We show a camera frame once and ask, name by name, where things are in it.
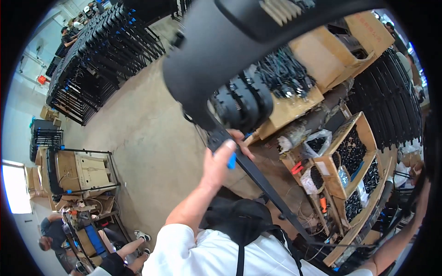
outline blue plastic clip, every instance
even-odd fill
[[[236,152],[234,152],[230,157],[229,162],[227,163],[227,167],[233,170],[235,168],[235,164],[236,164]]]

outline hand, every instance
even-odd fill
[[[244,134],[236,129],[227,129],[227,132],[230,134],[230,136],[235,139],[235,142],[239,145],[241,148],[241,151],[245,156],[250,158],[251,161],[255,160],[255,156],[250,152],[250,150],[247,148],[246,144],[244,143]]]
[[[431,183],[427,179],[425,179],[425,182],[422,187],[422,191],[420,192],[420,195],[416,202],[416,213],[415,213],[415,223],[421,225],[422,220],[425,217],[425,214],[427,213],[427,205],[428,205],[428,197],[430,195],[430,187]]]
[[[227,175],[227,163],[235,150],[236,143],[232,139],[226,140],[214,154],[207,148],[200,185],[207,185],[214,189],[220,188]]]

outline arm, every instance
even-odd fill
[[[253,160],[255,157],[242,141],[244,135],[240,131],[233,129],[229,129],[228,132],[238,143],[241,151]],[[165,225],[173,223],[184,224],[189,226],[194,234],[197,233],[198,226],[207,211],[207,207],[225,180],[228,170],[227,163],[235,150],[236,144],[232,140],[224,142],[215,154],[212,154],[210,149],[206,149],[204,173],[199,185],[172,210]]]
[[[54,221],[56,221],[57,219],[62,219],[62,218],[63,218],[63,215],[60,214],[60,213],[55,213],[55,214],[52,214],[52,215],[50,215],[50,216],[47,217],[47,219],[48,219],[49,222],[54,222]]]
[[[373,276],[377,276],[397,259],[422,224],[422,220],[427,212],[429,192],[430,183],[426,180],[417,202],[414,218],[398,234],[385,242],[359,269],[368,269],[372,272]]]
[[[69,47],[70,45],[74,44],[75,41],[77,41],[78,38],[74,38],[74,40],[72,40],[71,42],[66,42],[65,43],[65,47]]]

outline orange tool handle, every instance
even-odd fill
[[[321,203],[321,211],[323,214],[327,213],[327,200],[325,197],[319,198],[319,202]]]

